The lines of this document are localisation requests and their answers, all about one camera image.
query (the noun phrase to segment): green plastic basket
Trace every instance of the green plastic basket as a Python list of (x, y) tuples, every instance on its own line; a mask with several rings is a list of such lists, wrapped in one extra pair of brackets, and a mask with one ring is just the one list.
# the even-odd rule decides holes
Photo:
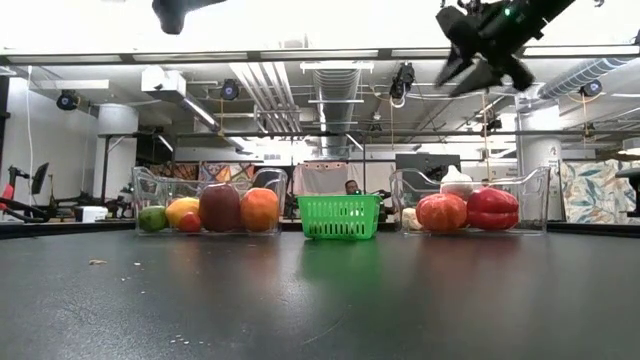
[(312, 239), (371, 239), (378, 230), (378, 195), (298, 196), (304, 235)]

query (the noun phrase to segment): black table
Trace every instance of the black table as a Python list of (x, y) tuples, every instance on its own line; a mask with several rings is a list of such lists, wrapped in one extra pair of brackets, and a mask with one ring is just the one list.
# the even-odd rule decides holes
[(634, 239), (123, 231), (0, 241), (0, 270), (2, 359), (640, 356)]

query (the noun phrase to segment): white column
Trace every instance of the white column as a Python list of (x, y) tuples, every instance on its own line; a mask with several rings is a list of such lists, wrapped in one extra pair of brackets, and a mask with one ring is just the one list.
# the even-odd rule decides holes
[[(550, 107), (527, 111), (521, 109), (516, 119), (518, 130), (558, 130), (560, 107), (557, 103)], [(549, 182), (548, 220), (562, 220), (562, 192), (560, 187), (560, 161), (562, 161), (562, 142), (557, 136), (518, 136), (516, 139), (518, 170), (520, 175), (528, 175), (540, 166), (551, 167)], [(525, 218), (531, 217), (526, 204), (523, 209)]]
[[(130, 134), (138, 131), (138, 110), (119, 104), (104, 104), (98, 114), (98, 135)], [(110, 146), (118, 141), (111, 139)], [(131, 168), (136, 164), (136, 139), (123, 139), (109, 152), (106, 198), (116, 198), (123, 186), (131, 181)], [(96, 142), (96, 167), (93, 179), (93, 196), (102, 194), (102, 169), (105, 139)]]

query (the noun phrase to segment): duct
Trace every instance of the duct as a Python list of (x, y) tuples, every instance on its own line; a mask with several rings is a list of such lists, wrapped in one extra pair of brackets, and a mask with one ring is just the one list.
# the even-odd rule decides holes
[[(264, 70), (267, 73), (267, 76), (269, 77), (269, 79), (271, 79), (271, 83), (273, 84), (273, 88), (276, 91), (276, 95), (278, 96), (278, 99), (284, 106), (284, 104), (287, 104), (287, 102), (289, 101), (289, 98), (285, 97), (285, 93), (291, 92), (291, 88), (287, 85), (287, 87), (283, 92), (282, 90), (283, 85), (280, 83), (280, 79), (278, 79), (278, 75), (276, 75), (276, 71), (274, 70), (272, 63), (268, 63), (268, 62), (263, 63), (262, 67), (264, 67)], [(289, 80), (287, 79), (286, 72), (284, 73), (284, 79), (288, 84)], [(289, 102), (284, 107), (285, 107), (285, 110), (296, 110), (295, 103), (292, 103), (292, 102)], [(289, 125), (291, 126), (291, 129), (293, 129), (293, 131), (302, 131), (302, 127), (300, 126), (300, 120), (298, 115), (293, 115), (291, 113), (288, 113), (288, 114), (285, 114), (285, 117), (289, 120)]]
[[(265, 111), (265, 108), (263, 104), (260, 102), (258, 95), (256, 95), (255, 91), (253, 91), (253, 88), (251, 87), (251, 85), (249, 84), (249, 81), (244, 75), (242, 64), (229, 64), (229, 67), (231, 67), (231, 70), (233, 70), (233, 72), (236, 74), (236, 77), (238, 78), (238, 80), (240, 80), (242, 87), (244, 87), (244, 89), (249, 93), (249, 96), (256, 103), (256, 106), (258, 107), (258, 109), (260, 109), (261, 111)], [(258, 124), (260, 129), (266, 132), (266, 129), (260, 123), (260, 119), (258, 117), (255, 117), (254, 120), (256, 121), (256, 124)], [(276, 126), (276, 124), (273, 122), (273, 119), (271, 119), (270, 116), (267, 116), (266, 120), (274, 131), (278, 131), (279, 127)]]
[(633, 59), (601, 58), (586, 60), (542, 86), (537, 92), (537, 98), (551, 100), (567, 95)]
[[(142, 72), (141, 90), (154, 99), (180, 104), (197, 115), (198, 121), (211, 132), (220, 129), (220, 123), (207, 112), (198, 99), (187, 92), (187, 82), (178, 71), (165, 72), (159, 66), (150, 66)], [(243, 139), (225, 138), (238, 150), (250, 145)]]
[[(354, 100), (360, 83), (359, 69), (331, 69), (315, 70), (313, 83), (318, 100)], [(348, 131), (355, 105), (350, 103), (318, 104), (321, 121), (326, 123), (326, 130), (330, 132)], [(347, 139), (344, 136), (325, 138), (323, 155), (341, 156)]]
[[(274, 76), (274, 78), (276, 79), (276, 82), (278, 83), (282, 82), (282, 89), (284, 89), (284, 95), (280, 98), (281, 101), (289, 104), (289, 110), (299, 110), (298, 106), (296, 106), (295, 100), (293, 99), (293, 93), (291, 92), (291, 85), (289, 85), (289, 77), (287, 76), (287, 70), (284, 67), (284, 63), (282, 62), (275, 63), (275, 70), (278, 76)], [(292, 117), (296, 123), (296, 129), (298, 131), (302, 131), (302, 125), (300, 124), (300, 117), (299, 116), (292, 116)]]
[[(267, 106), (265, 106), (267, 110), (278, 110), (278, 103), (276, 102), (276, 99), (273, 97), (273, 93), (271, 92), (267, 79), (265, 79), (264, 77), (260, 64), (256, 64), (256, 63), (249, 64), (249, 69), (253, 73), (253, 76), (255, 76), (255, 79), (257, 79), (258, 83), (260, 84), (260, 86), (258, 87), (259, 89), (258, 93), (261, 93), (261, 92), (263, 93), (261, 99), (264, 103), (267, 104)], [(280, 124), (280, 127), (282, 129), (285, 129), (286, 131), (288, 130), (287, 122), (285, 121), (285, 119), (281, 118), (281, 115), (282, 114), (276, 113), (276, 114), (273, 114), (273, 117), (275, 121), (277, 121)]]

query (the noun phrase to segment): red pepper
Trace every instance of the red pepper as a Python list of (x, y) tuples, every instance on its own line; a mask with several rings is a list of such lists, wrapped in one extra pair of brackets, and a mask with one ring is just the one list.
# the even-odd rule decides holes
[(518, 200), (506, 191), (482, 188), (467, 202), (467, 221), (482, 230), (508, 230), (518, 224)]

